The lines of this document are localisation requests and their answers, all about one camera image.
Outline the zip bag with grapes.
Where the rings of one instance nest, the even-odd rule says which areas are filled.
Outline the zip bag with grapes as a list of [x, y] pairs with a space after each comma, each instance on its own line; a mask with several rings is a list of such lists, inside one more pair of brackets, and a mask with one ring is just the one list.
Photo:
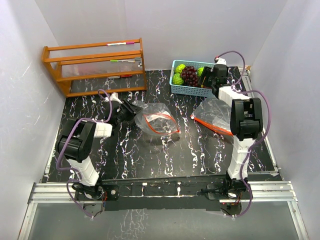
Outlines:
[[142, 108], [134, 117], [135, 124], [151, 136], [170, 136], [181, 132], [178, 123], [169, 108], [162, 102], [145, 103], [140, 100], [133, 105]]

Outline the dark purple fake grapes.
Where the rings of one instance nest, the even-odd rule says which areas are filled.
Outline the dark purple fake grapes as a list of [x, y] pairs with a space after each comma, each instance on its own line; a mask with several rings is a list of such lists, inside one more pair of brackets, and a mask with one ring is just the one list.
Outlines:
[[198, 85], [197, 69], [194, 66], [186, 66], [180, 77], [184, 81], [184, 85], [188, 87], [196, 87]]

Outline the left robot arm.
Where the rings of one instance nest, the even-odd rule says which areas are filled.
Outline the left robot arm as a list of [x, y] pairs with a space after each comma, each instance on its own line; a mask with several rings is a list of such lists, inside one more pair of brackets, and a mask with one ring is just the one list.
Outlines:
[[126, 100], [121, 103], [112, 100], [107, 109], [106, 120], [69, 119], [55, 144], [59, 153], [57, 162], [64, 157], [79, 178], [72, 188], [93, 200], [99, 199], [104, 189], [90, 158], [94, 139], [111, 137], [118, 125], [132, 121], [143, 108]]

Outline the light blue plastic basket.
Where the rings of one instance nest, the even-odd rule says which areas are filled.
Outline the light blue plastic basket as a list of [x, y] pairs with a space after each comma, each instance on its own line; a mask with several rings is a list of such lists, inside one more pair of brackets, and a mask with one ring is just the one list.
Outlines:
[[175, 69], [178, 65], [184, 64], [186, 66], [193, 66], [196, 69], [200, 67], [212, 67], [215, 63], [210, 62], [199, 62], [199, 61], [188, 61], [188, 60], [174, 60], [171, 66], [171, 73], [169, 78], [169, 84], [172, 94], [180, 94], [180, 95], [190, 95], [196, 97], [213, 97], [211, 88], [201, 88], [201, 87], [193, 87], [186, 85], [176, 85], [173, 84], [173, 76], [175, 74]]

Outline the green bumpy fruit bag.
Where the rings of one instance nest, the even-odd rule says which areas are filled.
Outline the green bumpy fruit bag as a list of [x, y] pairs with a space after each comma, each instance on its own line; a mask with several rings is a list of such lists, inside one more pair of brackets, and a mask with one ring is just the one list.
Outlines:
[[186, 65], [185, 64], [179, 64], [175, 69], [174, 73], [175, 74], [181, 74], [182, 71], [185, 69]]

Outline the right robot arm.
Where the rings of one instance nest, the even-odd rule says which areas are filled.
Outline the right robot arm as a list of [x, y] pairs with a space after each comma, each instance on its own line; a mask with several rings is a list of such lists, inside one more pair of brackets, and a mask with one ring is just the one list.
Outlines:
[[250, 147], [263, 130], [263, 117], [261, 100], [235, 92], [227, 84], [227, 78], [227, 65], [217, 63], [212, 67], [204, 67], [199, 84], [211, 88], [215, 97], [231, 107], [229, 125], [233, 135], [233, 150], [219, 192], [233, 199], [249, 187], [247, 167]]

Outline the zip bag red seal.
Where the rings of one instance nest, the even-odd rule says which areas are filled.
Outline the zip bag red seal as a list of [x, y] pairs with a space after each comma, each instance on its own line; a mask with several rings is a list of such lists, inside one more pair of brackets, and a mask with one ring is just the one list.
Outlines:
[[190, 117], [216, 133], [233, 136], [230, 129], [231, 107], [215, 96], [205, 98]]

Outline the yellow fake banana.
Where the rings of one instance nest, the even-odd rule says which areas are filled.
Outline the yellow fake banana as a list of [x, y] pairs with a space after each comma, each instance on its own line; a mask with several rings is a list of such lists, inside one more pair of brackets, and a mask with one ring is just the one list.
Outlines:
[[203, 81], [202, 81], [202, 85], [201, 85], [202, 88], [205, 87], [205, 82], [206, 82], [206, 77], [203, 77]]

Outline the green bumpy fake fruit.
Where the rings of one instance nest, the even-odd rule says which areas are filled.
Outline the green bumpy fake fruit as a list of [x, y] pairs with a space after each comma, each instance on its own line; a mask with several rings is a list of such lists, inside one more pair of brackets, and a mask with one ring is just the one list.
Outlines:
[[202, 73], [203, 73], [203, 70], [204, 70], [204, 67], [199, 67], [198, 69], [197, 69], [197, 76], [200, 78], [201, 77], [201, 75], [202, 75]]

